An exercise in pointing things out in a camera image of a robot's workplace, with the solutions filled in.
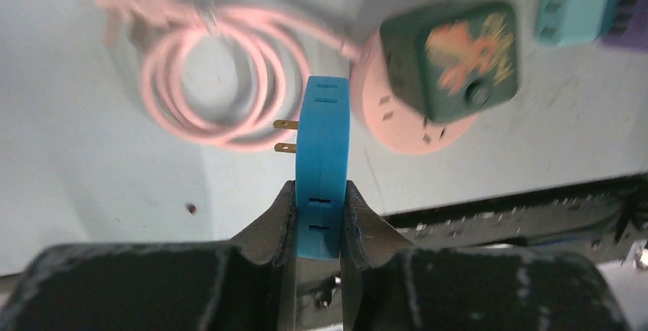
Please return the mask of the teal small cube adapter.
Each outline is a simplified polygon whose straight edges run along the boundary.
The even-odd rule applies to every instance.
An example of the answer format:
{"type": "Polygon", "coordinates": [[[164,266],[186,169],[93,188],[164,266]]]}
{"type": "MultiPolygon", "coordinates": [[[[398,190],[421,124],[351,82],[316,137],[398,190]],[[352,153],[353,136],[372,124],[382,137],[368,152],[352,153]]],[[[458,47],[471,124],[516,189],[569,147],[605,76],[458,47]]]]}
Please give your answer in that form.
{"type": "Polygon", "coordinates": [[[540,0],[536,40],[554,47],[591,43],[610,30],[616,1],[540,0]]]}

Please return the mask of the dark green cube socket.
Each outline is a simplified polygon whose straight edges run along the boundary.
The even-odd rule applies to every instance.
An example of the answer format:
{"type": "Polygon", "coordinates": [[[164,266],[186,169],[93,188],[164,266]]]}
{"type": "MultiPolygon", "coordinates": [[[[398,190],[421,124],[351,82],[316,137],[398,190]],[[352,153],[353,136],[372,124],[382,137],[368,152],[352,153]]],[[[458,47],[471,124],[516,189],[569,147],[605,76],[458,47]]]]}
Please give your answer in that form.
{"type": "Polygon", "coordinates": [[[382,22],[397,98],[435,123],[511,100],[520,88],[517,16],[510,0],[443,0],[382,22]]]}

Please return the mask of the purple power strip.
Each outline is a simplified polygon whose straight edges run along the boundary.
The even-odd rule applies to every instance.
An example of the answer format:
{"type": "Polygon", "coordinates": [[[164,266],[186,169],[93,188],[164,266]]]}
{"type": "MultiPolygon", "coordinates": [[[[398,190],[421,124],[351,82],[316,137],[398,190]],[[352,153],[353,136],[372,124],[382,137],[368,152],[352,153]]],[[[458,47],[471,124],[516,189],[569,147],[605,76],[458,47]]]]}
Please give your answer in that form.
{"type": "Polygon", "coordinates": [[[647,52],[647,0],[608,0],[601,41],[647,52]]]}

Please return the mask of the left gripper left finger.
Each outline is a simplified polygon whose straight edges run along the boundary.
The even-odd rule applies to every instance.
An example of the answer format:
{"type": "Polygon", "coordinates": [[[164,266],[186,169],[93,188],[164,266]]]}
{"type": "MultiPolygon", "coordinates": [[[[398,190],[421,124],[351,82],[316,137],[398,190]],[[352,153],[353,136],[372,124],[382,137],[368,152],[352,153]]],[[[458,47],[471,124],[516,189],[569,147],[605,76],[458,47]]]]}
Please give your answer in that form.
{"type": "Polygon", "coordinates": [[[296,205],[217,242],[55,245],[27,267],[3,330],[293,330],[296,205]]]}

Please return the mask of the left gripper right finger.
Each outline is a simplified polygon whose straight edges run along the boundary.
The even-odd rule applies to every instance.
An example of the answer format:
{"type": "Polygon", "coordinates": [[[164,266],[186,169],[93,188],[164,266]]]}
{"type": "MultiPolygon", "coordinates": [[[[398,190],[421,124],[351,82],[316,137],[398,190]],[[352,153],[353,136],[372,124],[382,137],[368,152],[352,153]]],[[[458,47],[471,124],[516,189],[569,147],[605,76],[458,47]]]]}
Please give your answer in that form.
{"type": "Polygon", "coordinates": [[[414,245],[346,184],[346,330],[628,330],[597,267],[568,251],[414,245]]]}

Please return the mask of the light blue adapter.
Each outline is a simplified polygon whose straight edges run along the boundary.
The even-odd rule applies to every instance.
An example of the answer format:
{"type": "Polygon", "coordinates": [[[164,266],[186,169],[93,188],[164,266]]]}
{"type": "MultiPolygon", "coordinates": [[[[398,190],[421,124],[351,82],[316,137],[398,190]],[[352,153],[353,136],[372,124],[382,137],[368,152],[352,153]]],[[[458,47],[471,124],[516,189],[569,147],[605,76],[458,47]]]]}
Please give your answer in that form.
{"type": "Polygon", "coordinates": [[[337,259],[350,147],[349,80],[310,76],[298,120],[276,120],[273,127],[296,131],[296,143],[274,146],[277,152],[296,155],[296,254],[337,259]]]}

